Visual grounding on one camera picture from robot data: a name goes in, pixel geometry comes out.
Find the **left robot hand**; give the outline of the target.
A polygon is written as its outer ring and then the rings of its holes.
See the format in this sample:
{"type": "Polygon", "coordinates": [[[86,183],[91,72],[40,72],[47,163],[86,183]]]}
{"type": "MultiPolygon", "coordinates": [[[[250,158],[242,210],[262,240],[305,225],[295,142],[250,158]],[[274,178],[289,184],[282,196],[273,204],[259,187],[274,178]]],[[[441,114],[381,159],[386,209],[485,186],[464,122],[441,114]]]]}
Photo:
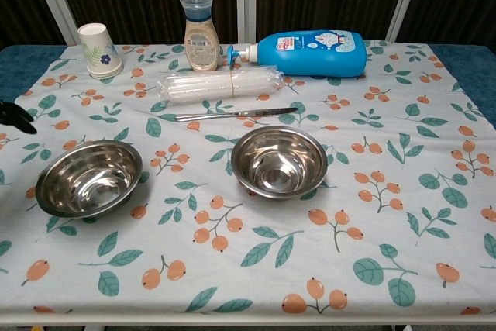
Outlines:
{"type": "Polygon", "coordinates": [[[0,123],[4,126],[14,126],[23,133],[36,134],[32,125],[34,118],[14,102],[0,102],[0,123]]]}

